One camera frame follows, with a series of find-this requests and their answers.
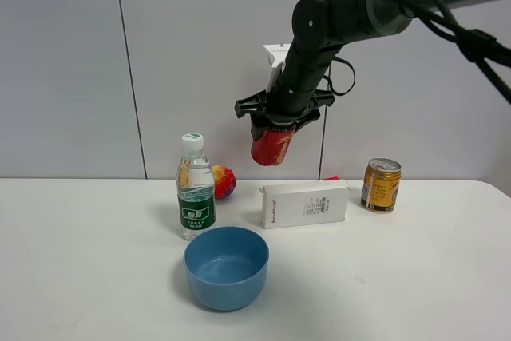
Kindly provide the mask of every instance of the water bottle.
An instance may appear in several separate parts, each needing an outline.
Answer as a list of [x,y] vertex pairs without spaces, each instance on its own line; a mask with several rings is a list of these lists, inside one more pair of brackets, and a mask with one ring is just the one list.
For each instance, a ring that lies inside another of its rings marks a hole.
[[190,241],[215,225],[215,180],[199,133],[182,137],[183,157],[177,169],[177,198],[183,237]]

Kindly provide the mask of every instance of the white box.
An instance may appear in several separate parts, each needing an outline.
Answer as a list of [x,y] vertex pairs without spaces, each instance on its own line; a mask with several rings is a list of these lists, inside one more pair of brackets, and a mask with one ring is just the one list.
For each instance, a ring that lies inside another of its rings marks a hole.
[[344,221],[350,186],[344,180],[267,185],[263,193],[263,228]]

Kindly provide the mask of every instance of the blue bowl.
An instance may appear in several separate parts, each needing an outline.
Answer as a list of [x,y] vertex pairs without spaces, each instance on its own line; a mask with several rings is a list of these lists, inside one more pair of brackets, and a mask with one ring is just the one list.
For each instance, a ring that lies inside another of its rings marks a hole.
[[263,290],[269,256],[263,238],[248,229],[207,231],[184,251],[192,294],[217,311],[246,307]]

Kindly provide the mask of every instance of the colorful ball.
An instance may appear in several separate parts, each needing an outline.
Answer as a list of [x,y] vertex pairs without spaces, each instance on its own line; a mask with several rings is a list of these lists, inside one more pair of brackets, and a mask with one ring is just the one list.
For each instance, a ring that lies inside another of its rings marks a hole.
[[234,172],[225,165],[213,165],[212,169],[215,178],[215,198],[224,199],[234,191],[236,177]]

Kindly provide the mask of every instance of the gold can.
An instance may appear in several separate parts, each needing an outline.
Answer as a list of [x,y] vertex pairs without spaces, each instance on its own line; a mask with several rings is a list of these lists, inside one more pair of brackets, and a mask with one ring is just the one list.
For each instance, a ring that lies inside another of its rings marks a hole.
[[373,212],[392,212],[400,180],[401,165],[397,161],[384,158],[369,160],[360,203]]

